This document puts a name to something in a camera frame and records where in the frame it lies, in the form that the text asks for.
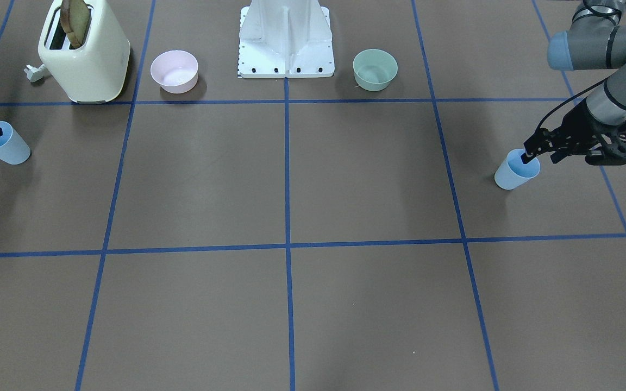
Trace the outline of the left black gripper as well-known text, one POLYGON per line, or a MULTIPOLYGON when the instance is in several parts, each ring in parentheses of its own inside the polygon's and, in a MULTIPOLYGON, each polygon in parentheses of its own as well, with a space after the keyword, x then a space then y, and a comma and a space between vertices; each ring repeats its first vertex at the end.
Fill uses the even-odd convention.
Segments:
POLYGON ((556 129, 537 128, 524 142, 524 150, 520 156, 524 165, 546 153, 553 164, 579 155, 592 166, 626 165, 626 118, 619 124, 604 124, 580 102, 556 129))

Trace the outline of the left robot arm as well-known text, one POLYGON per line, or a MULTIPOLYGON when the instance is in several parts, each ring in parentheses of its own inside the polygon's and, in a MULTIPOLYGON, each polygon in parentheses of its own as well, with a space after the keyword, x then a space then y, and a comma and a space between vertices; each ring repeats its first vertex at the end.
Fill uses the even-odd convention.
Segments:
POLYGON ((556 129, 539 124, 524 142, 524 164, 541 154, 552 163, 581 155, 594 166, 626 164, 626 25, 624 1, 583 1, 571 27, 551 37, 547 62, 554 70, 612 70, 585 89, 585 98, 556 129))

